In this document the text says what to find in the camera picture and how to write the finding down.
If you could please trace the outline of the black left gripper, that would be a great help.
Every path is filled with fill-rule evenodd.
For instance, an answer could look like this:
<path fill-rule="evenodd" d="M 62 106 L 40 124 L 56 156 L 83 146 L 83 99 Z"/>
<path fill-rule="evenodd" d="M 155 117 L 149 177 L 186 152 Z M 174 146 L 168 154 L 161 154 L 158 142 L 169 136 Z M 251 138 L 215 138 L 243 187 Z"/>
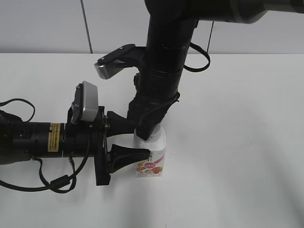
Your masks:
<path fill-rule="evenodd" d="M 97 186 L 107 186 L 110 183 L 110 174 L 136 162 L 147 160 L 150 150 L 142 148 L 128 148 L 113 144 L 109 152 L 107 137 L 134 133 L 135 126 L 128 119 L 108 111 L 105 114 L 104 107 L 98 107 L 98 113 L 93 122 L 71 122 L 72 108 L 67 113 L 67 123 L 64 130 L 63 157 L 93 157 L 95 167 L 95 180 Z"/>

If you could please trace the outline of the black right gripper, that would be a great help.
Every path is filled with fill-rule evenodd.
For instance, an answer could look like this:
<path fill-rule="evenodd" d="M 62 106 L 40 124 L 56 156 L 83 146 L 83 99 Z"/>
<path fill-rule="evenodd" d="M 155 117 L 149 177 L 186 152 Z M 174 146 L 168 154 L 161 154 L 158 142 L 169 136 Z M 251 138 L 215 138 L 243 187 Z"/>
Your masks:
<path fill-rule="evenodd" d="M 135 124 L 136 135 L 146 141 L 168 109 L 180 98 L 180 78 L 153 76 L 152 80 L 145 81 L 137 73 L 133 82 L 136 94 L 128 104 L 127 119 Z"/>

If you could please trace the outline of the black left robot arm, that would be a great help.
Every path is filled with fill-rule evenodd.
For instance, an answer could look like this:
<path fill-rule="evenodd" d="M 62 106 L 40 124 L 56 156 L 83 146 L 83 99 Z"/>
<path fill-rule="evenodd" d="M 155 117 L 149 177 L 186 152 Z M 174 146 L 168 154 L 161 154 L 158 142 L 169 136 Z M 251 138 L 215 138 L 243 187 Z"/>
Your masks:
<path fill-rule="evenodd" d="M 24 122 L 19 117 L 1 113 L 0 163 L 26 162 L 39 158 L 83 157 L 94 159 L 98 186 L 109 185 L 111 174 L 128 165 L 146 160 L 151 152 L 113 144 L 107 138 L 131 133 L 134 126 L 125 118 L 98 107 L 93 122 L 72 123 L 72 110 L 67 123 Z"/>

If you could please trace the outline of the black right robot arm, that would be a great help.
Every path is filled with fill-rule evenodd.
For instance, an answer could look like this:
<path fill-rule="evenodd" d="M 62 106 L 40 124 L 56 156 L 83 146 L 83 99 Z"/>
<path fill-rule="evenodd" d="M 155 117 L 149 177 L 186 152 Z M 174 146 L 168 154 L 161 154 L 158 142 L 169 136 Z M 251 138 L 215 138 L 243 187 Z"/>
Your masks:
<path fill-rule="evenodd" d="M 179 99 L 181 74 L 200 20 L 251 24 L 268 11 L 304 11 L 301 0 L 147 0 L 145 6 L 150 14 L 147 42 L 127 113 L 144 140 Z"/>

